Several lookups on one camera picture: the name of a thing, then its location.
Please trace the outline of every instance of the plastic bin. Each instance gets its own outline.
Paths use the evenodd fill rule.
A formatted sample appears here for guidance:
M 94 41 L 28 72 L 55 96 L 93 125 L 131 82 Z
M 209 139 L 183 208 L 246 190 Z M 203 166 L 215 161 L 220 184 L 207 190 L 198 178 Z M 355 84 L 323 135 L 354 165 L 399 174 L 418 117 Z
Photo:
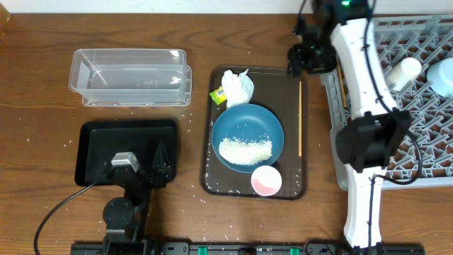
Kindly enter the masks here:
M 187 106 L 192 70 L 183 50 L 77 50 L 69 89 L 85 106 Z

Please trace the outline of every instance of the black tray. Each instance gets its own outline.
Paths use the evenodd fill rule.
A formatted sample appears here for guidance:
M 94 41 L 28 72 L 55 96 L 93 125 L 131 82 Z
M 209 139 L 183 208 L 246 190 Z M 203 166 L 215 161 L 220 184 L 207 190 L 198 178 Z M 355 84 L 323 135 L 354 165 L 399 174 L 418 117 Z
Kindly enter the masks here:
M 273 112 L 285 133 L 282 154 L 273 164 L 282 175 L 282 188 L 275 195 L 267 198 L 285 200 L 301 198 L 307 190 L 306 84 L 302 84 L 302 116 L 299 116 L 300 78 L 288 77 L 285 69 L 221 66 L 211 74 L 209 92 L 219 88 L 226 70 L 238 74 L 247 69 L 247 75 L 255 84 L 250 103 L 263 106 Z M 222 103 L 218 106 L 208 95 L 207 105 L 201 186 L 213 195 L 262 198 L 253 192 L 251 174 L 231 170 L 216 157 L 211 145 L 212 126 L 220 114 L 226 110 L 227 104 Z M 299 118 L 302 118 L 302 157 L 299 157 Z
M 98 180 L 118 152 L 133 152 L 144 168 L 151 167 L 154 157 L 151 147 L 159 141 L 168 150 L 170 173 L 165 181 L 176 174 L 176 124 L 172 120 L 126 120 L 89 122 L 80 129 L 75 181 L 87 186 Z M 107 180 L 99 185 L 109 185 Z

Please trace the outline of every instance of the white cloth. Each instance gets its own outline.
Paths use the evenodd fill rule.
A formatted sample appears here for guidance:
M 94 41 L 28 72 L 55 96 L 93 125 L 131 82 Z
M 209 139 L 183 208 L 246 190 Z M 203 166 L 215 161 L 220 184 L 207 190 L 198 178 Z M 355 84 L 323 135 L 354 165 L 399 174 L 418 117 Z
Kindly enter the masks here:
M 222 87 L 227 99 L 227 108 L 248 103 L 252 98 L 255 86 L 247 76 L 247 71 L 248 69 L 239 75 L 233 74 L 231 70 L 225 71 L 222 77 Z

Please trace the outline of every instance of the shredded white food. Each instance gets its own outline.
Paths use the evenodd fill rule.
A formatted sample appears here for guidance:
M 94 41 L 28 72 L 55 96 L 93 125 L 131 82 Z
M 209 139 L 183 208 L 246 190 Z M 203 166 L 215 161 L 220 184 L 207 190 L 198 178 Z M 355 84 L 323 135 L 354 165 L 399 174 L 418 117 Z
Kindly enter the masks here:
M 220 142 L 219 153 L 232 164 L 253 166 L 272 156 L 272 142 L 261 140 L 244 142 L 238 138 L 224 138 Z

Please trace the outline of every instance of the blue bowl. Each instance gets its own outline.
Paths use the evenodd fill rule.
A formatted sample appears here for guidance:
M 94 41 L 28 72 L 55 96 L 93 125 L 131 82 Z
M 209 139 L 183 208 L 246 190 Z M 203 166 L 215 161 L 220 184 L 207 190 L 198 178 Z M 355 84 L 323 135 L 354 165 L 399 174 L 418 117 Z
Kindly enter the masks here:
M 242 140 L 270 140 L 272 156 L 256 165 L 231 164 L 219 153 L 220 142 L 224 138 Z M 270 166 L 282 153 L 285 136 L 280 121 L 268 109 L 250 103 L 231 107 L 224 111 L 212 128 L 212 148 L 217 158 L 227 167 L 241 173 L 252 173 L 259 166 Z

